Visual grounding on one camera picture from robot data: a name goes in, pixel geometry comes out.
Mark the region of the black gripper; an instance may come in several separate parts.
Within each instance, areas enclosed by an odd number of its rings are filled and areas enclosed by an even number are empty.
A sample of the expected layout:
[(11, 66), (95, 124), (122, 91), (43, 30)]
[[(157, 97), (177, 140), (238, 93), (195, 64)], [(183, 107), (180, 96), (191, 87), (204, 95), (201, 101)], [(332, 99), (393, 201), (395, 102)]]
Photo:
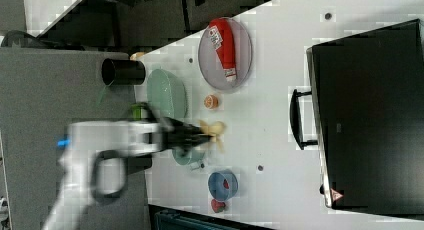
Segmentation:
[[(181, 122), (179, 120), (169, 117), (158, 117), (159, 130), (156, 133), (156, 143), (158, 144), (158, 151), (162, 152), (165, 150), (172, 149), (180, 142), (180, 130), (183, 130), (187, 134), (202, 134), (203, 131), (199, 126), (195, 126), (190, 123)], [(208, 138), (189, 139), (183, 142), (182, 148), (184, 150), (191, 150), (200, 145), (209, 142)]]

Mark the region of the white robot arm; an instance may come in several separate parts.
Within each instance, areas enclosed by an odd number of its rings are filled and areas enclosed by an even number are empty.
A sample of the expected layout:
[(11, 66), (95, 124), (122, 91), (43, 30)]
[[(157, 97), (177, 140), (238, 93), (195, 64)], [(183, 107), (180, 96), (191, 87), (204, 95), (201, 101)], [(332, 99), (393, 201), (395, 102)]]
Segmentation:
[(77, 230), (87, 208), (116, 202), (126, 191), (131, 158), (175, 148), (188, 153), (211, 139), (170, 118), (71, 124), (59, 160), (64, 178), (42, 230)]

